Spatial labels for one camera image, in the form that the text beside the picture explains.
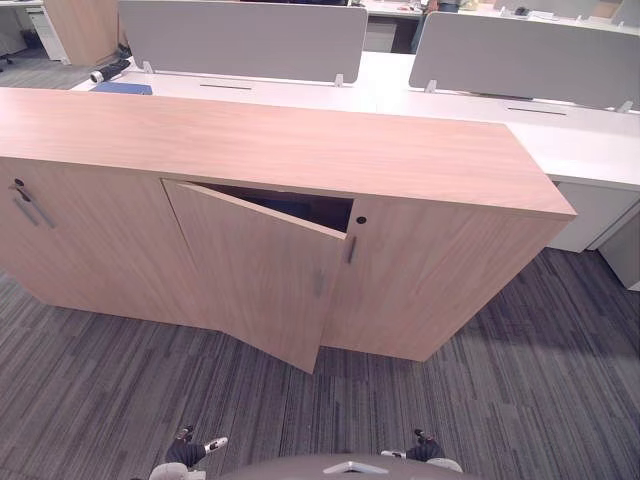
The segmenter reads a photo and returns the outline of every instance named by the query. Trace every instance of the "office floor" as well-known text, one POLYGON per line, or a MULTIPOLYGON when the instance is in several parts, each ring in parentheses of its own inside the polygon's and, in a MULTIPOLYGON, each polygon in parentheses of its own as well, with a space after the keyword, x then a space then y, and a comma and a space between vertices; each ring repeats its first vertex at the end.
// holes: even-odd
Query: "office floor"
POLYGON ((307 375, 223 334, 41 304, 0 272, 0 477, 147 478, 176 428, 208 478, 412 445, 486 479, 639 478, 640 295, 543 251, 424 364, 323 348, 307 375))
POLYGON ((11 55, 13 65, 0 61, 0 87, 69 89, 89 78, 95 68, 53 62, 43 48, 11 55))

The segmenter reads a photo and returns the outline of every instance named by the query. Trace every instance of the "office chair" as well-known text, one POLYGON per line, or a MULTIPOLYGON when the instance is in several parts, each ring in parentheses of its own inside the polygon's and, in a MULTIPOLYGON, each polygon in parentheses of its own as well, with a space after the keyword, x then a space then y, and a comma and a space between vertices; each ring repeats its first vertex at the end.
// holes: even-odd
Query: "office chair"
POLYGON ((13 65, 13 60, 11 60, 9 58, 9 54, 5 53, 4 55, 0 55, 0 60, 6 60, 7 61, 7 65, 13 65))

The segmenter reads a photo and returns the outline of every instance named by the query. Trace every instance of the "desk divider panel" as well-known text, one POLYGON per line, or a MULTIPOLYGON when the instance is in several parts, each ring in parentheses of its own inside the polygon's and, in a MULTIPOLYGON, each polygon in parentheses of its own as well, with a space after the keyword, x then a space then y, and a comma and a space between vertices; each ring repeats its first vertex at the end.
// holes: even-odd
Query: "desk divider panel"
POLYGON ((434 12, 409 85, 638 108, 639 52, 640 37, 621 32, 434 12))
POLYGON ((363 8, 120 0, 138 67, 154 71, 344 82, 358 78, 363 8))
POLYGON ((640 27, 640 0, 622 0, 611 22, 624 22, 625 27, 640 27))

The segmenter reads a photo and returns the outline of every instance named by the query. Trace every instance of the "white desk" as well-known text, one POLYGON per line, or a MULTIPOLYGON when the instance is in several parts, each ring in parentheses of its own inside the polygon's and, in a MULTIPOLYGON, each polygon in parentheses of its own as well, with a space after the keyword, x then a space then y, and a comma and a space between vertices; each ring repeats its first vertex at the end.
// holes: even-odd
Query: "white desk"
POLYGON ((0 8, 23 8, 23 7, 41 7, 44 5, 42 0, 25 0, 18 2, 16 0, 0 0, 0 8))
POLYGON ((422 11, 412 7, 409 2, 363 0, 361 4, 367 9, 369 16, 373 17, 418 19, 422 16, 422 11))
MULTIPOLYGON (((586 233, 579 228, 570 232, 573 237, 582 237, 582 243, 584 236, 590 235, 591 241, 586 244, 599 238, 624 213, 628 203, 640 198, 639 114, 557 102, 424 93, 408 86, 413 58, 364 52, 358 80, 345 87, 224 76, 145 74, 135 66, 114 81, 150 85, 154 95, 160 96, 504 123, 552 180, 569 182, 581 189, 576 201, 587 205, 617 202, 606 218, 591 219, 586 233)), ((87 80, 74 90, 93 86, 87 80)), ((582 213, 586 221, 590 212, 582 213)), ((580 245, 573 240, 565 239, 564 245, 580 245)))

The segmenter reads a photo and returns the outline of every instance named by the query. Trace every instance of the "wooden panel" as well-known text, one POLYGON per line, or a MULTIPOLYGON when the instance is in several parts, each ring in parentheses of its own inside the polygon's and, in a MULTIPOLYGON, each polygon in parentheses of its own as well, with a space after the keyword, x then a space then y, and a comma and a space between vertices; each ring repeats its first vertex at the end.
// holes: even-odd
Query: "wooden panel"
POLYGON ((72 65, 96 65, 118 46, 117 0, 44 0, 72 65))
POLYGON ((195 270, 159 179, 0 161, 0 265, 46 303, 198 325, 195 270), (24 181, 55 223, 13 202, 24 181))
POLYGON ((322 344, 420 361, 566 223, 362 199, 351 218, 356 248, 340 271, 322 344))
POLYGON ((165 181, 220 329, 312 372, 345 234, 205 187, 165 181))
POLYGON ((504 125, 31 89, 0 104, 0 156, 574 215, 504 125))

